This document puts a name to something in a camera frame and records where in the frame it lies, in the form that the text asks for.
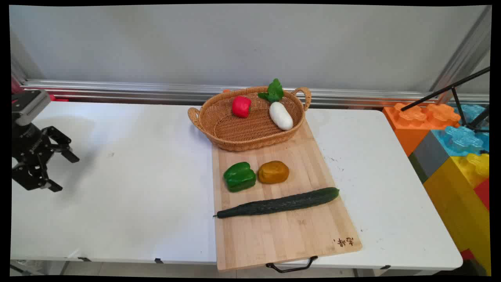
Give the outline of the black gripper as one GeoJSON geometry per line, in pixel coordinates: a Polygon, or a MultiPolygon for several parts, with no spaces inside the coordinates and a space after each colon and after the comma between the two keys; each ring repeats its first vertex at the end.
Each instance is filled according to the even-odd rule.
{"type": "Polygon", "coordinates": [[[54,126],[41,130],[33,123],[24,126],[11,123],[11,132],[12,158],[17,161],[11,169],[11,178],[27,191],[62,191],[63,187],[49,178],[45,163],[41,162],[39,155],[43,150],[39,147],[43,145],[43,149],[59,152],[69,162],[77,163],[80,159],[70,147],[71,139],[54,126]]]}

